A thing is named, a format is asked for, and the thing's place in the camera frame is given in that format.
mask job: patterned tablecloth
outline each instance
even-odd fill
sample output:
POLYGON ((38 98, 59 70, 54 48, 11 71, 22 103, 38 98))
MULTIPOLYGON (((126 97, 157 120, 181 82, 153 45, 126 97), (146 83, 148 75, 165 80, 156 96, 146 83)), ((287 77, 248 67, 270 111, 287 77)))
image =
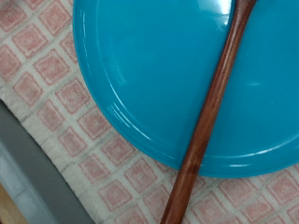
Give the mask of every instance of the patterned tablecloth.
MULTIPOLYGON (((72 0, 0 4, 0 98, 95 223, 159 223, 177 171, 128 144, 95 105, 74 49, 72 0)), ((298 182, 298 165, 253 178, 198 177, 184 223, 297 224, 298 182)))

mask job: teal plate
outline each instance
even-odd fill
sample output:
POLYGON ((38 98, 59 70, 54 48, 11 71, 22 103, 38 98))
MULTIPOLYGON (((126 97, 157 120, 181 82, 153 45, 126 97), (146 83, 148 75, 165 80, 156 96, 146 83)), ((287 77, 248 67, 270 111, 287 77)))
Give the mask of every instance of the teal plate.
MULTIPOLYGON (((76 0, 80 69, 109 122, 179 168, 232 19, 231 0, 76 0)), ((258 0, 200 175, 262 175, 299 161, 299 1, 258 0)))

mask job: wooden handle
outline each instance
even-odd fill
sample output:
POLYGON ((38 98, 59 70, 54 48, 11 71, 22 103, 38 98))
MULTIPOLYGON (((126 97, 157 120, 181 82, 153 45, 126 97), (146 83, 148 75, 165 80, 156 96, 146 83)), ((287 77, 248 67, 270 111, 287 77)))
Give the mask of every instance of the wooden handle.
POLYGON ((185 159, 178 172, 161 224, 180 224, 221 105, 228 78, 250 12, 256 0, 235 0, 235 13, 206 101, 197 121, 185 159))

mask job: gray floor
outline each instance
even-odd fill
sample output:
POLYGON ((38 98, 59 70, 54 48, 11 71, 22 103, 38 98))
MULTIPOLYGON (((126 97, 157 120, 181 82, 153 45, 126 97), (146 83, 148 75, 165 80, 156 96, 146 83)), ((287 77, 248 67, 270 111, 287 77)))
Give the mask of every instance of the gray floor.
POLYGON ((31 224, 94 224, 45 153, 1 101, 0 182, 31 224))

